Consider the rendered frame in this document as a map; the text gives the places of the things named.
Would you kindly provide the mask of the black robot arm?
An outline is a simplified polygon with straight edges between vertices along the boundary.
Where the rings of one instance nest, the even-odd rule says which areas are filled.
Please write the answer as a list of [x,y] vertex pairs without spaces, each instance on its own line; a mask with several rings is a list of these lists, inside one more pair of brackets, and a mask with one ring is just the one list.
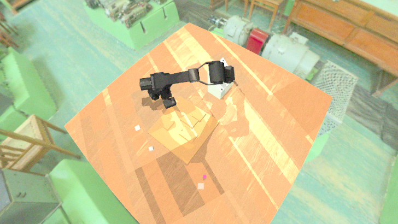
[[[208,64],[210,83],[200,80],[199,69]],[[187,71],[179,73],[158,72],[150,74],[149,78],[140,78],[139,86],[141,91],[148,90],[152,100],[159,99],[163,95],[162,91],[171,87],[173,84],[181,82],[201,82],[205,85],[230,84],[235,80],[235,69],[233,66],[225,66],[221,61],[210,61],[202,64],[198,68],[190,68]]]

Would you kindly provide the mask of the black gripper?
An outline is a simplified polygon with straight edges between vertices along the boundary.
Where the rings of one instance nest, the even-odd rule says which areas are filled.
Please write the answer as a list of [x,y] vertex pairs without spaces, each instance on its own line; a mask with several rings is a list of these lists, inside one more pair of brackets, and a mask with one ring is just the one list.
[[165,99],[163,101],[163,103],[164,103],[166,109],[173,107],[177,104],[174,97],[172,97],[171,87],[165,89],[164,91],[162,91],[162,93],[163,93],[163,95],[161,96],[161,98]]

